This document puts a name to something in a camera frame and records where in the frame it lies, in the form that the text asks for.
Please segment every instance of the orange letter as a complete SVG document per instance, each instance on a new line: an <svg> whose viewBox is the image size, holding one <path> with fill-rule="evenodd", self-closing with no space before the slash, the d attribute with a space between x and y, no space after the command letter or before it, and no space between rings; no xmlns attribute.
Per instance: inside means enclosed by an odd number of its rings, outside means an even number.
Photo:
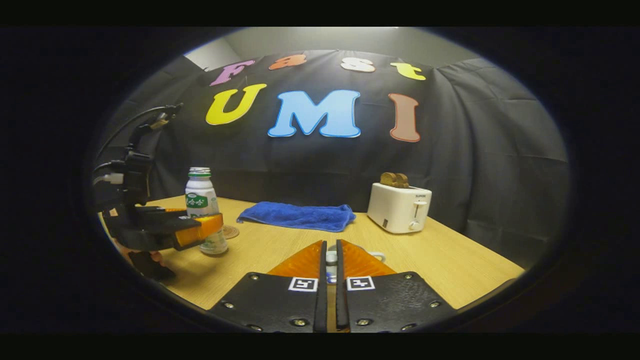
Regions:
<svg viewBox="0 0 640 360"><path fill-rule="evenodd" d="M286 58L277 59L270 67L269 70L281 69L287 66L296 66L307 62L305 55L291 55Z"/></svg>
<svg viewBox="0 0 640 360"><path fill-rule="evenodd" d="M420 134L415 130L415 107L418 102L401 94L389 94L389 98L396 104L396 127L389 131L391 137L404 142L420 141Z"/></svg>

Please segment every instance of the white toaster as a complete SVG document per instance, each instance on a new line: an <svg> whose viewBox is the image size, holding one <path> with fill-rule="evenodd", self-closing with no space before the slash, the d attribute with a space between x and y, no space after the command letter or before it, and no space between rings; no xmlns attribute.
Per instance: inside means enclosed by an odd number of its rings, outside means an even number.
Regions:
<svg viewBox="0 0 640 360"><path fill-rule="evenodd" d="M424 228L430 204L431 191L427 189L374 183L367 216L390 233L415 233Z"/></svg>

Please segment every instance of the blue towel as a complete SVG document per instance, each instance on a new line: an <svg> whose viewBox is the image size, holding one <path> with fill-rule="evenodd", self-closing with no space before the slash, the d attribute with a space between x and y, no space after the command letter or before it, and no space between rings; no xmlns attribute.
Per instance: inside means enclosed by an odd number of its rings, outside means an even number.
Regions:
<svg viewBox="0 0 640 360"><path fill-rule="evenodd" d="M354 221L356 215L348 205L295 206L279 202L262 201L244 210L236 222L253 220L263 224L313 229L339 233Z"/></svg>

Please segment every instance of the cable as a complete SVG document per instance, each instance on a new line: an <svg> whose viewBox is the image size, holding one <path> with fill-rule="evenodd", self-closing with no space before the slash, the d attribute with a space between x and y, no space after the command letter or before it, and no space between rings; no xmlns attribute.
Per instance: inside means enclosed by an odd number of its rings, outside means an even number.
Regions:
<svg viewBox="0 0 640 360"><path fill-rule="evenodd" d="M102 153L104 152L104 149L106 149L106 148L107 148L107 146L109 145L109 143L111 143L111 141L112 141L116 136L118 136L118 135L120 134L120 132L121 132L122 130L124 130L124 128L125 128L125 127L127 127L127 125L131 124L131 123L132 123L132 122L134 122L135 120L138 120L138 119L140 119L141 117L143 117L143 116L145 116L145 115L148 115L148 114L150 114L150 113L153 113L153 112L156 112L156 111L161 111L161 110L169 110L169 109L172 109L172 108L175 108L175 107L174 107L174 106L172 106L172 105L169 105L169 106L158 106L157 108L152 108L152 109L149 109L149 110L145 110L145 111L143 111L143 112L141 112L141 113L137 114L137 115L136 115L136 116L134 116L133 118L129 119L129 121L127 121L126 123L122 124L122 126L120 126L120 127L118 128L118 130L117 130L113 135L111 135L111 136L107 139L107 141L105 141L105 142L104 142L104 145L100 148L100 151L98 151L98 155L96 155L96 156L95 156L94 161L97 161L97 160L100 158L100 155L102 155Z"/></svg>
<svg viewBox="0 0 640 360"><path fill-rule="evenodd" d="M122 160L111 160L111 161L109 161L107 163L100 164L100 165L96 166L95 169L93 170L93 172L96 172L96 171L98 171L100 169L103 169L103 168L114 167L114 165L116 165L116 166L117 165L124 166L124 161L122 161Z"/></svg>
<svg viewBox="0 0 640 360"><path fill-rule="evenodd" d="M119 184L122 184L123 180L124 180L124 174L121 174L118 172L112 172L110 174L99 176L93 179L93 185L95 186L97 183L101 181L106 181L111 184L119 185Z"/></svg>

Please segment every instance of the blue letter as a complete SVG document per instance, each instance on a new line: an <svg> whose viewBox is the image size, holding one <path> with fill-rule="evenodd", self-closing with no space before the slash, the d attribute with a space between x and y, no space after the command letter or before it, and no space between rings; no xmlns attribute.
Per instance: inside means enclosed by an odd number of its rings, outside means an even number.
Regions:
<svg viewBox="0 0 640 360"><path fill-rule="evenodd" d="M283 92L278 95L282 100L276 124L267 134L275 138L291 136L296 128L291 126L293 115L305 135L313 133L316 126L326 116L326 124L320 128L324 136L355 138L360 135L353 118L353 104L360 93L353 90L334 90L318 105L315 105L304 91Z"/></svg>

